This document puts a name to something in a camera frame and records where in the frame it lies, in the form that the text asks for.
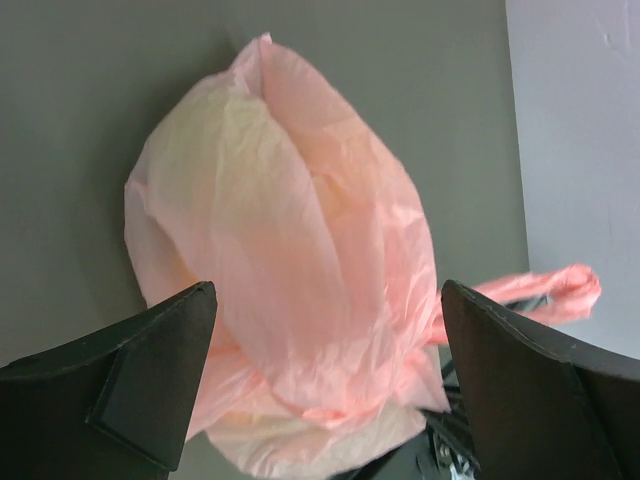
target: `plastic bag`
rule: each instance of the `plastic bag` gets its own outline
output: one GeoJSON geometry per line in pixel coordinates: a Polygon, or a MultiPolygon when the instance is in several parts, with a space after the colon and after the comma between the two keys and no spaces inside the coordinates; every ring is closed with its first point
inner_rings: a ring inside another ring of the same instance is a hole
{"type": "MultiPolygon", "coordinates": [[[[268,36],[158,125],[127,182],[125,217],[149,305],[198,280],[216,285],[189,436],[206,430],[241,470],[325,478],[421,431],[414,407],[447,409],[427,346],[446,335],[416,189],[326,80],[268,36]]],[[[569,320],[599,292],[586,267],[487,289],[500,301],[548,293],[567,272],[590,294],[545,321],[569,320]]]]}

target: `gray wall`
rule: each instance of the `gray wall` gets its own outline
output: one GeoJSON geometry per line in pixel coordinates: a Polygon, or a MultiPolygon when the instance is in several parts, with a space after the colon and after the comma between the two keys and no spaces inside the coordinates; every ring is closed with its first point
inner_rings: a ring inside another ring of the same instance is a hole
{"type": "MultiPolygon", "coordinates": [[[[143,308],[122,187],[200,77],[270,31],[312,61],[405,163],[440,278],[527,266],[500,0],[0,3],[0,363],[143,308]]],[[[203,438],[174,479],[225,478],[203,438]]]]}
{"type": "Polygon", "coordinates": [[[531,267],[592,265],[594,315],[563,330],[637,358],[639,7],[507,2],[531,267]]]}

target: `white wall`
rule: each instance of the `white wall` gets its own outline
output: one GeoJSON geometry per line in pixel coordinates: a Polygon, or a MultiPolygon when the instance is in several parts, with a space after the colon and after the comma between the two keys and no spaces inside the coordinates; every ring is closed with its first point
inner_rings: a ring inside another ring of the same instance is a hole
{"type": "Polygon", "coordinates": [[[507,0],[531,267],[604,293],[564,330],[640,357],[640,1],[507,0]]]}

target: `bag handle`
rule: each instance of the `bag handle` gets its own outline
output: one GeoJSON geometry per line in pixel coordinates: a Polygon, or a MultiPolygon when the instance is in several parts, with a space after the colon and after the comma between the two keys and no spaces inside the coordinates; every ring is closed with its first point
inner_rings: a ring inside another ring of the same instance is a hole
{"type": "MultiPolygon", "coordinates": [[[[554,272],[506,277],[483,283],[474,290],[494,302],[506,304],[531,297],[548,295],[551,303],[522,315],[544,325],[556,325],[588,317],[602,293],[598,276],[586,265],[571,265],[554,272]]],[[[441,294],[429,322],[427,344],[446,345],[447,332],[442,316],[441,294]]]]}

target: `pink plastic bag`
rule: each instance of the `pink plastic bag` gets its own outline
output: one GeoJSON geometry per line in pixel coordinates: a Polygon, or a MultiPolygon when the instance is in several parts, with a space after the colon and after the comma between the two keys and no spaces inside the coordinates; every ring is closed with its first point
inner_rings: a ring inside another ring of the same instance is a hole
{"type": "MultiPolygon", "coordinates": [[[[320,479],[447,409],[431,236],[400,162],[326,80],[263,36],[197,84],[147,140],[125,236],[153,305],[198,280],[219,310],[189,436],[256,476],[320,479]]],[[[586,316],[586,267],[481,288],[551,292],[532,318],[586,316]]]]}

